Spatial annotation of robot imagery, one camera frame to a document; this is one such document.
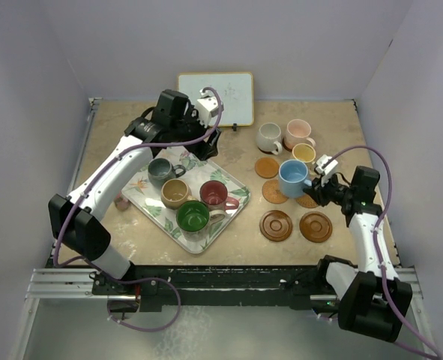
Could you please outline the pink ceramic cup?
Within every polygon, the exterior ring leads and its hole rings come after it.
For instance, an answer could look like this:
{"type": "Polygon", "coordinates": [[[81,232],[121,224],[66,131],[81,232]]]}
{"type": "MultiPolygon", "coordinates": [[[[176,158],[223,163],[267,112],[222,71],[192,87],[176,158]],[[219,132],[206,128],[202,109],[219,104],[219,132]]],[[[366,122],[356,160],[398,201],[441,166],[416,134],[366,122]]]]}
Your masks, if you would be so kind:
{"type": "Polygon", "coordinates": [[[315,147],[316,141],[311,137],[311,133],[312,128],[307,121],[293,119],[286,126],[284,140],[289,147],[294,147],[299,143],[307,143],[315,147]]]}

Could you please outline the orange wooden coaster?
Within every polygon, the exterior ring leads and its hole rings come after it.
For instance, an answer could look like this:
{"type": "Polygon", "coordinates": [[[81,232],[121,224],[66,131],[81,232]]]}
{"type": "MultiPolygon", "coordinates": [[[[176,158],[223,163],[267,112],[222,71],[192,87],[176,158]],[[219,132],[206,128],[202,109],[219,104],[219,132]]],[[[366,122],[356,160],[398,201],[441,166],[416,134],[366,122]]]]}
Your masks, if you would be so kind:
{"type": "Polygon", "coordinates": [[[274,178],[279,171],[280,165],[271,157],[262,157],[255,163],[254,169],[258,176],[264,179],[274,178]]]}

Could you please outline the tan ceramic cup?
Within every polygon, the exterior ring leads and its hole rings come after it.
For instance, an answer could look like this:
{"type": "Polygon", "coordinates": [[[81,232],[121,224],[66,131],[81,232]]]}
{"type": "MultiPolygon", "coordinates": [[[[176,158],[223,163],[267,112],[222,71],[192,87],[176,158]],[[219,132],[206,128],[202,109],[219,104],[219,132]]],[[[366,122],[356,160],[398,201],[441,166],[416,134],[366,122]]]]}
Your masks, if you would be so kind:
{"type": "Polygon", "coordinates": [[[161,201],[166,208],[179,209],[187,201],[196,200],[189,185],[180,179],[168,180],[161,189],[161,201]]]}

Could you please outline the light blue ceramic cup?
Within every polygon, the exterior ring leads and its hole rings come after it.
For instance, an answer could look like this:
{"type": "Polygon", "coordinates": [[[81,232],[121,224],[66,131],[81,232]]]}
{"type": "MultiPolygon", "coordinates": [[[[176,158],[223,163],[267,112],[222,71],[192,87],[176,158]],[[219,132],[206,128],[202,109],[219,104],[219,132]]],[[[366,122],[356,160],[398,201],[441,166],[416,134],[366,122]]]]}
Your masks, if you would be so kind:
{"type": "Polygon", "coordinates": [[[305,190],[312,186],[307,165],[296,159],[284,161],[278,171],[278,184],[284,196],[293,199],[302,197],[305,190]]]}

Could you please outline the woven bamboo coaster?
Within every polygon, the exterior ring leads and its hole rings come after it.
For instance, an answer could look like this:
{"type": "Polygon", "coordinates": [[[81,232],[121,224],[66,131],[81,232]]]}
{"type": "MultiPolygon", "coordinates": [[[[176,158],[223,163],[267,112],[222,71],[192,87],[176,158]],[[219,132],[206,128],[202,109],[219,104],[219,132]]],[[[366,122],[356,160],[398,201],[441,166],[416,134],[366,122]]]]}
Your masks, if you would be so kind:
{"type": "Polygon", "coordinates": [[[319,206],[319,204],[308,194],[298,197],[296,203],[306,209],[314,209],[319,206]]]}
{"type": "Polygon", "coordinates": [[[282,204],[288,200],[288,197],[282,194],[277,179],[267,180],[262,186],[262,195],[270,203],[282,204]]]}

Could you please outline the grey blue ceramic cup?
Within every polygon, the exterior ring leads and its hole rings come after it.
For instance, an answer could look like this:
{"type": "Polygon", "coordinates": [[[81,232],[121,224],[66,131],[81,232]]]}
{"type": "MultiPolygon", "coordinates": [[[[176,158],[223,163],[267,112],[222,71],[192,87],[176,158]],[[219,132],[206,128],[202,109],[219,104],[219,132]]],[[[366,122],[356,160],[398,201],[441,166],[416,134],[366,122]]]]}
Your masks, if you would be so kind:
{"type": "Polygon", "coordinates": [[[148,165],[148,180],[155,189],[160,190],[166,182],[183,176],[186,171],[181,164],[172,165],[165,158],[155,158],[148,165]]]}

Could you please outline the red ceramic cup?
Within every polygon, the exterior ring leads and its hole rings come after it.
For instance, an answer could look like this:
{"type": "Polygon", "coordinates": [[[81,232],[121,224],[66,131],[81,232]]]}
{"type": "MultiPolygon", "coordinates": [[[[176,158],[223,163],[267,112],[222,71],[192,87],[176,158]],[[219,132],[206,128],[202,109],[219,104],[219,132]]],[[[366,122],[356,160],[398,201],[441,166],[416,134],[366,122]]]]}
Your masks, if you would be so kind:
{"type": "Polygon", "coordinates": [[[236,210],[239,201],[229,195],[227,187],[220,181],[210,180],[199,189],[201,201],[211,210],[236,210]]]}

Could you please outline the dark walnut coaster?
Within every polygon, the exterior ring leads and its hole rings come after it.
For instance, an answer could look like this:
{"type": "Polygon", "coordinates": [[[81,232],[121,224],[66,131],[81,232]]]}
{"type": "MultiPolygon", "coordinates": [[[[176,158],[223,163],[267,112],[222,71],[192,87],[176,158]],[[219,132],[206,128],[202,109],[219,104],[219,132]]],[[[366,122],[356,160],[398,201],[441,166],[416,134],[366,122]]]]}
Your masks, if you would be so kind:
{"type": "Polygon", "coordinates": [[[287,150],[288,152],[291,152],[291,151],[292,151],[292,147],[287,146],[287,144],[286,144],[284,138],[282,139],[282,146],[283,146],[283,148],[284,148],[285,150],[287,150]]]}
{"type": "Polygon", "coordinates": [[[275,155],[275,153],[273,153],[272,151],[263,151],[261,149],[259,149],[259,150],[260,150],[260,152],[262,152],[263,154],[266,154],[266,155],[275,155]]]}

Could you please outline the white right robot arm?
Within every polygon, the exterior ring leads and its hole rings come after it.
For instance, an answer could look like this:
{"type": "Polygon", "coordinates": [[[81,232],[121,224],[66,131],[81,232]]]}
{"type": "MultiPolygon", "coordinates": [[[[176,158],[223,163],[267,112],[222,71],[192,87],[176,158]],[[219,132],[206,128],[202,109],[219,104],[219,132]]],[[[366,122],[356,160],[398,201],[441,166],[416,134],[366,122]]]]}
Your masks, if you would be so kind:
{"type": "Polygon", "coordinates": [[[334,290],[340,300],[338,323],[343,330],[393,343],[412,300],[412,288],[402,282],[389,259],[383,234],[382,207],[374,202],[380,175],[375,169],[357,166],[350,184],[341,184],[332,162],[317,165],[316,178],[305,190],[320,206],[339,205],[346,218],[358,264],[326,256],[325,267],[315,274],[316,288],[334,290]]]}

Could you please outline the green ceramic cup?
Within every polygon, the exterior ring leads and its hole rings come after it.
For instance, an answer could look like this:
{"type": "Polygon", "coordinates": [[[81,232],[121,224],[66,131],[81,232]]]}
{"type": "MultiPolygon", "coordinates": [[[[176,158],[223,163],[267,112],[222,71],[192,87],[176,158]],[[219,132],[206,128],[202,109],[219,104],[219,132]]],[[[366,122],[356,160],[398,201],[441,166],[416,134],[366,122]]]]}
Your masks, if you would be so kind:
{"type": "Polygon", "coordinates": [[[181,230],[197,233],[212,224],[223,221],[224,210],[211,210],[206,204],[197,200],[187,201],[176,212],[176,222],[181,230]]]}

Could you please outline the yellow ceramic cup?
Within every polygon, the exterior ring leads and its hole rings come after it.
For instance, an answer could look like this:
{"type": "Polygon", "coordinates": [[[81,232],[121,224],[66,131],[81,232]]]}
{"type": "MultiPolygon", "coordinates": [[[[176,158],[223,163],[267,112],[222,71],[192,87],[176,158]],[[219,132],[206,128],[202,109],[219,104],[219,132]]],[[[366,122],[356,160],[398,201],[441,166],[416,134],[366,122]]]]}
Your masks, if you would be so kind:
{"type": "Polygon", "coordinates": [[[295,160],[311,164],[316,159],[316,150],[309,144],[299,143],[293,147],[292,156],[295,160]]]}

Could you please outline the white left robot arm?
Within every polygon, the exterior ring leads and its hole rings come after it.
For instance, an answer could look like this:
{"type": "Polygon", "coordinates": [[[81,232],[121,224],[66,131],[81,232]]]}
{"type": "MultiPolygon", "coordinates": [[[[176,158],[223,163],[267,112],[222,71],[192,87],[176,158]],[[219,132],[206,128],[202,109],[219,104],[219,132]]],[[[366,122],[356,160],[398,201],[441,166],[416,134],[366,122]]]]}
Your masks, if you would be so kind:
{"type": "Polygon", "coordinates": [[[117,293],[132,291],[136,267],[112,246],[101,223],[107,209],[161,149],[182,146],[202,161],[216,156],[222,112],[222,100],[212,87],[204,87],[195,102],[179,91],[162,91],[157,104],[130,122],[115,149],[87,180],[68,195],[56,194],[49,201],[53,265],[68,264],[58,259],[65,246],[76,252],[77,259],[103,272],[117,293]]]}

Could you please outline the white ceramic cup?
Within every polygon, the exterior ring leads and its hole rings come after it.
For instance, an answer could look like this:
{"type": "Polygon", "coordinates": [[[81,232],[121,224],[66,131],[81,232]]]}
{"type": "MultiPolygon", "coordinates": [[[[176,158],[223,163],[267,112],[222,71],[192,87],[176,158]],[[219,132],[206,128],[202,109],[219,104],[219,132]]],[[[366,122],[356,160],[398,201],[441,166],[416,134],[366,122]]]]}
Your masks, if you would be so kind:
{"type": "Polygon", "coordinates": [[[256,134],[256,146],[263,151],[280,155],[283,150],[282,138],[282,131],[279,125],[272,122],[264,123],[256,134]]]}

